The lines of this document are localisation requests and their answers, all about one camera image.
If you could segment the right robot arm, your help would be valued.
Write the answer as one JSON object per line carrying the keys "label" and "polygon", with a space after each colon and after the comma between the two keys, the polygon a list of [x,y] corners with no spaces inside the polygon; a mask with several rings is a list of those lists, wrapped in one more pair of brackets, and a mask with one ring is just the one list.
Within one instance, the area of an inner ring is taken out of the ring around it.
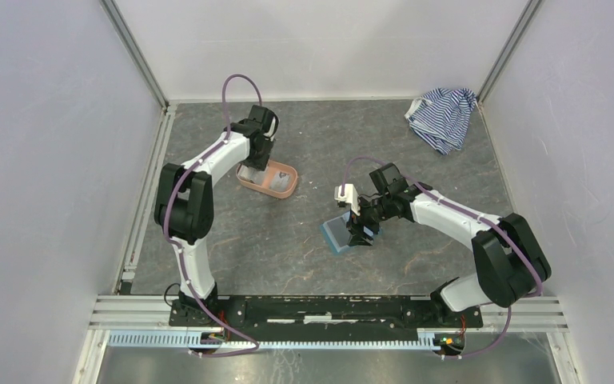
{"label": "right robot arm", "polygon": [[393,163],[369,176],[377,190],[372,196],[359,194],[348,182],[334,191],[338,205],[350,209],[350,246],[371,246],[382,222],[403,218],[449,236],[472,253],[474,273],[454,278],[430,295],[429,313],[437,325],[451,326],[474,306],[508,308],[521,298],[542,294],[551,266],[523,216],[500,217],[468,208],[403,175]]}

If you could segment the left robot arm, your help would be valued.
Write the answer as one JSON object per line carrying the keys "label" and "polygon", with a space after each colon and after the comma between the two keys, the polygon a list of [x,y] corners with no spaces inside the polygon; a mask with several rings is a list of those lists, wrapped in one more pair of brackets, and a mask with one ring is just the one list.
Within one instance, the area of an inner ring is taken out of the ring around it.
{"label": "left robot arm", "polygon": [[188,306],[200,326],[213,324],[219,315],[218,303],[209,298],[217,293],[217,283],[206,245],[214,220],[213,188],[239,164],[265,169],[278,127],[272,110],[253,105],[247,118],[231,123],[201,154],[161,169],[154,221],[176,254],[181,279],[177,303]]}

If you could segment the teal card holder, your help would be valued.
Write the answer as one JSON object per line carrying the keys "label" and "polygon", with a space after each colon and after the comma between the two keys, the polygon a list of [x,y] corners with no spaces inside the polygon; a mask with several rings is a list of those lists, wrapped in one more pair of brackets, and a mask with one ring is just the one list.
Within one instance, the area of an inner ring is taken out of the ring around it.
{"label": "teal card holder", "polygon": [[320,230],[331,251],[342,254],[355,246],[372,246],[374,238],[380,233],[380,223],[355,219],[348,210],[323,222]]}

